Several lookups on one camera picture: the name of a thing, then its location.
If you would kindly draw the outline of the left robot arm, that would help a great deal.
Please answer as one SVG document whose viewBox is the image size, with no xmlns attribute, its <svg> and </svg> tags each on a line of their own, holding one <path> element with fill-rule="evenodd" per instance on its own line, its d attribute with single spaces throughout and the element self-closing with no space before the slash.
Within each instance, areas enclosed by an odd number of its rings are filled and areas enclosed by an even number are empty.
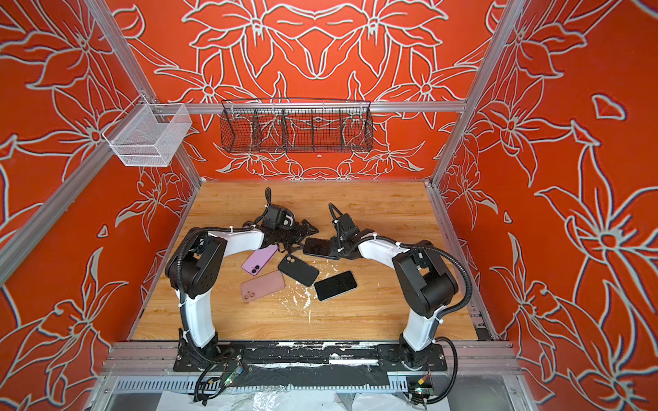
<svg viewBox="0 0 658 411">
<path fill-rule="evenodd" d="M 202 227 L 188 231 L 166 267 L 182 321 L 173 370 L 202 371 L 241 354 L 236 347 L 219 346 L 212 321 L 211 291 L 225 257 L 268 246 L 291 253 L 318 232 L 308 220 L 297 221 L 294 213 L 281 205 L 267 205 L 262 215 L 241 228 Z"/>
</svg>

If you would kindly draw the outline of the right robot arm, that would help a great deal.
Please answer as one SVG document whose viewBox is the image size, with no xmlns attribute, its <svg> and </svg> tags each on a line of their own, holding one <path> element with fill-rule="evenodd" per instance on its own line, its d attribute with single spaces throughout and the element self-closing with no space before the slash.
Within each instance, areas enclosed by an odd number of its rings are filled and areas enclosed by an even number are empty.
<svg viewBox="0 0 658 411">
<path fill-rule="evenodd" d="M 407 325 L 399 339 L 404 366 L 420 369 L 428 362 L 438 326 L 445 316 L 466 307 L 473 282 L 465 266 L 431 241 L 403 243 L 362 231 L 349 214 L 330 203 L 328 209 L 336 236 L 330 255 L 340 259 L 373 260 L 396 272 L 404 299 L 410 308 Z"/>
</svg>

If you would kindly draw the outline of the dark phone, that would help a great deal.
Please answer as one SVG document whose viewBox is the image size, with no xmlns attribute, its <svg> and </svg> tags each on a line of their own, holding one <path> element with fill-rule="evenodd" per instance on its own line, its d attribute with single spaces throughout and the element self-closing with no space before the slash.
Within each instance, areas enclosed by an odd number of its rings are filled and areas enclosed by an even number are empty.
<svg viewBox="0 0 658 411">
<path fill-rule="evenodd" d="M 303 253 L 328 260 L 339 260 L 339 244 L 335 239 L 307 238 L 303 245 Z"/>
</svg>

